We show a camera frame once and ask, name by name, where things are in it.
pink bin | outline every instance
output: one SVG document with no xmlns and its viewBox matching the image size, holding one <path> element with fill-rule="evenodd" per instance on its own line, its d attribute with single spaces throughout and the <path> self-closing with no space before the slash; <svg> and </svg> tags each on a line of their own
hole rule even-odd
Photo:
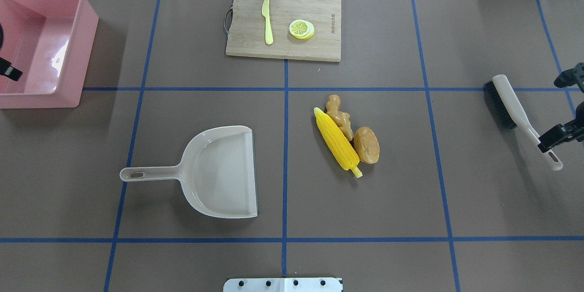
<svg viewBox="0 0 584 292">
<path fill-rule="evenodd" d="M 0 109 L 76 107 L 98 16 L 87 0 L 0 0 L 0 57 L 23 72 L 0 76 Z"/>
</svg>

lemon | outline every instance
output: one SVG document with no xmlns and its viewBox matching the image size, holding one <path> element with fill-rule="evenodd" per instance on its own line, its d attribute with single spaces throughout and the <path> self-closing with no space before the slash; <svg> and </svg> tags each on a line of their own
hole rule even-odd
<svg viewBox="0 0 584 292">
<path fill-rule="evenodd" d="M 290 23 L 290 34 L 300 40 L 308 40 L 314 35 L 314 25 L 305 20 L 295 20 Z"/>
</svg>

yellow corn cob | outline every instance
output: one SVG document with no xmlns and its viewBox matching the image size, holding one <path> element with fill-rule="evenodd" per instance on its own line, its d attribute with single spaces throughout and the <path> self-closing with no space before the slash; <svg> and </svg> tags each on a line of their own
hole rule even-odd
<svg viewBox="0 0 584 292">
<path fill-rule="evenodd" d="M 349 144 L 349 140 L 344 136 L 336 123 L 334 123 L 327 113 L 319 109 L 319 107 L 314 108 L 314 117 L 317 119 L 317 126 L 321 135 L 323 135 L 330 152 L 332 152 L 334 159 L 336 159 L 340 167 L 345 171 L 351 169 L 357 178 L 363 176 L 357 167 L 359 164 L 359 155 L 357 155 L 355 149 Z"/>
</svg>

cutting board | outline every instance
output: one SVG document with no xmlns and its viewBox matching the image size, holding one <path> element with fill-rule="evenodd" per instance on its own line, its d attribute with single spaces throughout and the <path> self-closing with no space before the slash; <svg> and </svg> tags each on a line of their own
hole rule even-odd
<svg viewBox="0 0 584 292">
<path fill-rule="evenodd" d="M 270 0 L 271 45 L 265 43 L 263 1 L 233 0 L 227 55 L 340 62 L 340 0 Z M 288 32 L 290 23 L 298 19 L 314 25 L 309 40 L 298 40 Z"/>
</svg>

white bracket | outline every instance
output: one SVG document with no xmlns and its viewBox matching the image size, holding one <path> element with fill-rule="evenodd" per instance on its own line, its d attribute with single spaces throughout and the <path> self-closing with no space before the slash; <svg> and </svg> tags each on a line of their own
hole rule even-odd
<svg viewBox="0 0 584 292">
<path fill-rule="evenodd" d="M 343 279 L 229 279 L 223 285 L 223 292 L 343 292 Z"/>
</svg>

